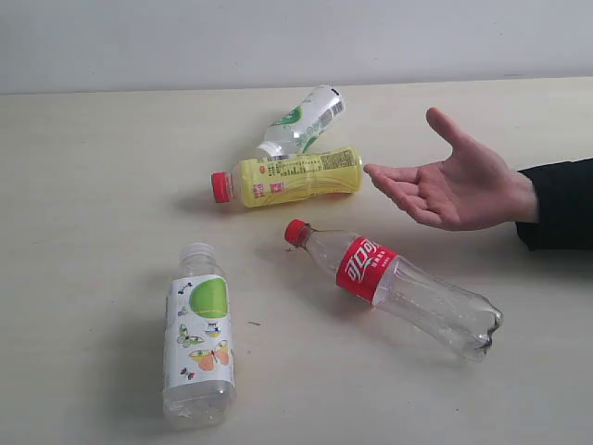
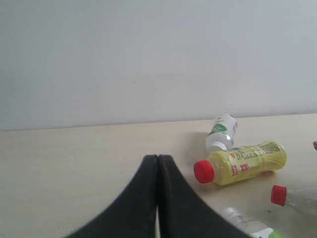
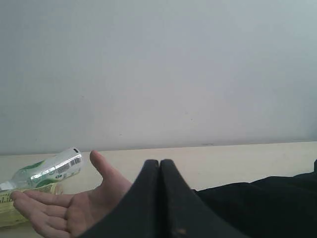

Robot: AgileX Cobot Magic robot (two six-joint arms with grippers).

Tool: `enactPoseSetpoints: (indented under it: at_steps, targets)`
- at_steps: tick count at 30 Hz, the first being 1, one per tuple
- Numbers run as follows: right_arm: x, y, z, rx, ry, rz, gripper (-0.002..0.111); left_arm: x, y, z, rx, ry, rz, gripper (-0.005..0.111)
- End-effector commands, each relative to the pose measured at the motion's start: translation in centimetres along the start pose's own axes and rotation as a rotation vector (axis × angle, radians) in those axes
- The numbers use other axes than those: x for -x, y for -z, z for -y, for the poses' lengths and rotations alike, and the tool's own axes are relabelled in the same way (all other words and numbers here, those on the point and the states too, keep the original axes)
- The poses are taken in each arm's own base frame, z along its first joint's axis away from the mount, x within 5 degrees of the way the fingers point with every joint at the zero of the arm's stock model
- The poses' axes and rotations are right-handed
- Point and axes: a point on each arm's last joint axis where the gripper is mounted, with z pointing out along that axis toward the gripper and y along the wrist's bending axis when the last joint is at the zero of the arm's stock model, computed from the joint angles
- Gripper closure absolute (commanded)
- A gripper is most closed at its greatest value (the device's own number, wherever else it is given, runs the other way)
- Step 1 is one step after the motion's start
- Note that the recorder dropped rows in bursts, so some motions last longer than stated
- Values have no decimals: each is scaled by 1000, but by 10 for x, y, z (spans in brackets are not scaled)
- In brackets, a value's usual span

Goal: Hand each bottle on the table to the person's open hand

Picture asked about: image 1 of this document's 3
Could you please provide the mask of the person's open hand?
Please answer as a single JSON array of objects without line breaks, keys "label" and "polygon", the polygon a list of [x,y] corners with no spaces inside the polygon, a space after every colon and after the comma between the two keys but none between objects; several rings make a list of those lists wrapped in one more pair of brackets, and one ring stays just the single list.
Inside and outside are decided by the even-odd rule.
[{"label": "person's open hand", "polygon": [[373,185],[400,210],[419,224],[454,232],[538,222],[529,178],[438,108],[429,108],[426,120],[450,144],[448,158],[417,167],[364,166]]}]

